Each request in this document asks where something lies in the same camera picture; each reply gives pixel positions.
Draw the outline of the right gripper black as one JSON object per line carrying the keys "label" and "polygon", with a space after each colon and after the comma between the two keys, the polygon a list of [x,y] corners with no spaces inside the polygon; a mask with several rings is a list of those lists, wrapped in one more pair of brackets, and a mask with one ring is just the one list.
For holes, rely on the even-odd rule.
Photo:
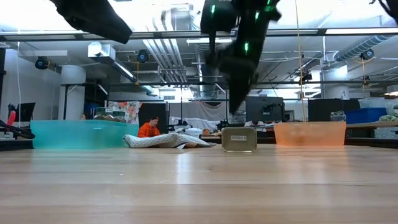
{"label": "right gripper black", "polygon": [[218,70],[229,89],[229,112],[235,114],[259,75],[253,61],[233,55],[231,46],[218,51],[217,56]]}

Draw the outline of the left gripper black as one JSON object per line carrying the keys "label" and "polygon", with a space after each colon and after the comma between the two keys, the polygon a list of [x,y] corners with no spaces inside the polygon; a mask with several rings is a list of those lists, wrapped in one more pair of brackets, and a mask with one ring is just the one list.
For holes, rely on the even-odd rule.
{"label": "left gripper black", "polygon": [[75,29],[126,44],[132,30],[115,13],[108,0],[50,0],[57,12]]}

